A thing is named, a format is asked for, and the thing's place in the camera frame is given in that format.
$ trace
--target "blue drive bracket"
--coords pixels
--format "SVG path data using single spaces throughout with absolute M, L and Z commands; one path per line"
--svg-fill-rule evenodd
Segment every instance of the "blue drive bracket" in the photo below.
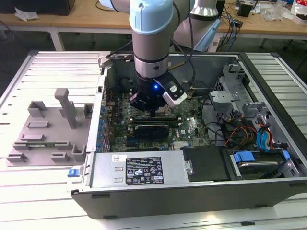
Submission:
M 254 155 L 251 151 L 242 151 L 242 152 L 237 152 L 234 154 L 234 158 L 236 162 L 242 162 L 242 161 L 254 161 Z

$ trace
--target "black panel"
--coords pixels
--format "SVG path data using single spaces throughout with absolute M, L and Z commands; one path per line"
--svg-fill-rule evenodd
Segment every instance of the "black panel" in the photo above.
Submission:
M 192 164 L 193 175 L 188 176 L 190 182 L 230 180 L 222 153 L 216 146 L 197 146 L 182 150 L 184 159 Z
M 228 184 L 216 186 L 135 189 L 104 193 L 74 193 L 72 198 L 92 219 L 126 218 L 180 213 L 218 211 L 240 208 L 271 207 L 306 186 L 290 182 Z

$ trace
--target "warning label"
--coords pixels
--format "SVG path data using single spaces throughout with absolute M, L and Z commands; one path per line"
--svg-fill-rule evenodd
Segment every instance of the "warning label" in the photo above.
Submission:
M 161 157 L 126 158 L 126 184 L 163 184 Z

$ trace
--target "blue release tab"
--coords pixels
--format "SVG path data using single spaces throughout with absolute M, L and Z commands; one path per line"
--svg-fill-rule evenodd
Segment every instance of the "blue release tab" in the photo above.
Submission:
M 286 160 L 290 159 L 290 154 L 288 151 L 283 151 L 283 156 L 286 158 Z
M 234 158 L 236 162 L 255 160 L 252 152 L 250 151 L 237 152 L 236 154 L 234 154 Z
M 79 169 L 69 169 L 68 177 L 79 177 Z

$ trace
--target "orange wire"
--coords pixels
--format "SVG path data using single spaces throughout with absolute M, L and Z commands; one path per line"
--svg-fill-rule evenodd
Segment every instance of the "orange wire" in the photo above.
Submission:
M 239 128 L 240 128 L 240 129 L 243 129 L 243 130 L 244 130 L 244 128 L 250 128 L 251 130 L 253 130 L 253 132 L 257 133 L 256 130 L 253 129 L 252 127 L 248 127 L 248 126 L 239 126 L 239 127 L 235 128 L 234 131 L 230 134 L 230 138 L 232 137 L 232 135 L 234 135 L 234 133 L 236 132 L 236 130 L 239 129 Z

